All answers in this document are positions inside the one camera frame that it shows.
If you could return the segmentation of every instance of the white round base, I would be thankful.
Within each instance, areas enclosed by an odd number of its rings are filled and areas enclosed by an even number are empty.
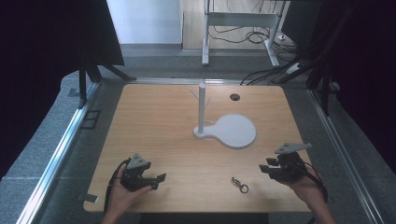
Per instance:
[[[216,138],[226,147],[244,148],[256,138],[256,128],[247,117],[229,114],[221,117],[213,125],[204,126],[202,133],[198,133],[198,126],[195,127],[194,134],[197,138]]]

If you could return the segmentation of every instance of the white wall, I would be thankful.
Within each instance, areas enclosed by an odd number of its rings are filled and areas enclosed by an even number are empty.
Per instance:
[[[180,44],[179,0],[107,0],[120,44]]]

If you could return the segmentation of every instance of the metal frame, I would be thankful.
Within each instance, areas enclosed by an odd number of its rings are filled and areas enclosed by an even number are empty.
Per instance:
[[[210,0],[205,0],[205,35],[202,44],[202,65],[209,65],[209,26],[217,25],[271,27],[273,32],[271,32],[270,38],[264,41],[264,45],[273,67],[279,66],[273,45],[285,5],[286,1],[282,1],[281,8],[276,14],[210,12]]]
[[[29,201],[26,203],[23,211],[21,212],[20,217],[18,218],[17,223],[32,223],[35,219],[35,215],[38,212],[38,209],[41,207],[41,204],[44,202],[44,199],[52,185],[52,182],[61,167],[62,161],[77,134],[77,130],[82,120],[84,119],[85,114],[87,113],[88,108],[91,105],[92,100],[90,100],[93,95],[96,93],[99,84],[92,83],[90,89],[88,91],[88,101],[82,108],[79,108],[74,114],[71,122],[66,128],[64,132],[64,136],[59,142],[58,146],[55,149],[51,159],[49,160],[49,164],[47,165],[43,175],[40,177],[37,185],[35,186],[35,190],[30,196]]]
[[[350,183],[356,194],[358,195],[359,200],[361,201],[361,205],[366,212],[367,217],[370,219],[371,223],[385,223],[381,217],[381,214],[378,211],[378,208],[375,205],[373,197],[370,192],[365,187],[363,181],[361,180],[361,176],[353,164],[352,159],[350,159],[347,150],[338,135],[338,132],[335,130],[332,125],[332,120],[325,114],[320,106],[320,100],[318,94],[313,90],[308,90],[308,95],[310,96],[312,103],[314,104],[318,115],[323,123],[323,126],[329,135],[330,140],[334,146],[335,151],[338,154],[340,162],[343,164],[346,175],[349,177]]]

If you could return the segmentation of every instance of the small black hole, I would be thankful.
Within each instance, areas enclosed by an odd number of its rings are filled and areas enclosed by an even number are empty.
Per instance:
[[[233,100],[233,101],[238,101],[238,100],[241,99],[241,97],[238,94],[233,93],[233,94],[230,95],[230,99]]]

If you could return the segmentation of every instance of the white stand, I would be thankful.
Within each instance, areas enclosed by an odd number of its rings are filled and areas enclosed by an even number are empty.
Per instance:
[[[205,116],[205,84],[199,84],[199,116],[198,126],[193,130],[197,138],[215,138],[224,146],[244,148],[256,138],[256,127],[253,122],[241,114],[228,114],[221,117],[215,124],[204,126]]]
[[[209,65],[209,26],[246,26],[271,27],[270,37],[264,41],[264,45],[273,67],[279,66],[273,44],[285,5],[286,1],[282,1],[281,8],[276,14],[210,12],[210,0],[205,0],[205,33],[202,45],[202,65]]]

